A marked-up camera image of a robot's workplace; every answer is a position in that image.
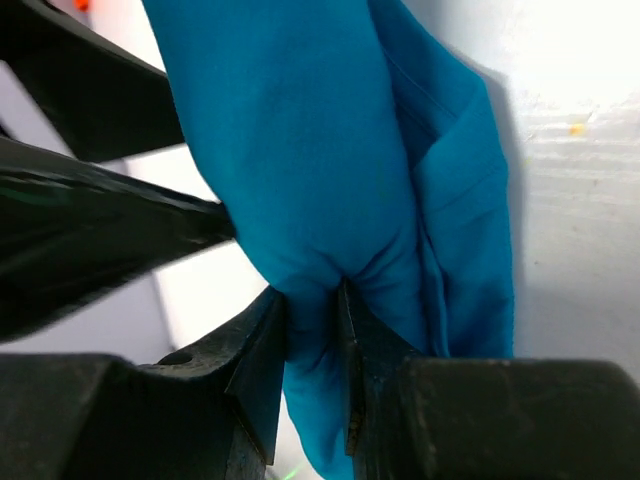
blue cloth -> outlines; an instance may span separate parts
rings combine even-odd
[[[425,353],[511,355],[485,85],[398,0],[144,4],[196,165],[289,300],[284,390],[305,453],[353,478],[331,325],[343,277]]]

yellow spot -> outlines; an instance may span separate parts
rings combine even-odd
[[[582,135],[585,131],[583,123],[574,123],[569,127],[569,135]]]

red object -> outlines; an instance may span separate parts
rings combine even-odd
[[[81,12],[89,11],[89,0],[73,0],[73,3]]]

blurred background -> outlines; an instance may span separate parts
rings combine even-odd
[[[52,3],[162,68],[140,0],[89,0],[86,12],[77,8],[85,2]],[[508,92],[521,150],[519,164],[512,165],[514,198],[524,198],[512,207],[514,232],[523,238],[518,355],[611,359],[640,380],[640,4],[406,3],[433,35],[491,70]],[[69,153],[0,63],[3,130]],[[108,168],[215,198],[185,147]],[[100,351],[152,363],[240,312],[264,287],[237,245],[228,245],[163,268],[0,351]],[[319,478],[305,462],[284,408],[270,474]]]

teal fabric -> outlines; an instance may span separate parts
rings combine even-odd
[[[485,85],[397,0],[144,4],[196,165],[289,300],[284,390],[305,453],[353,478],[331,319],[343,277],[425,353],[512,353]]]

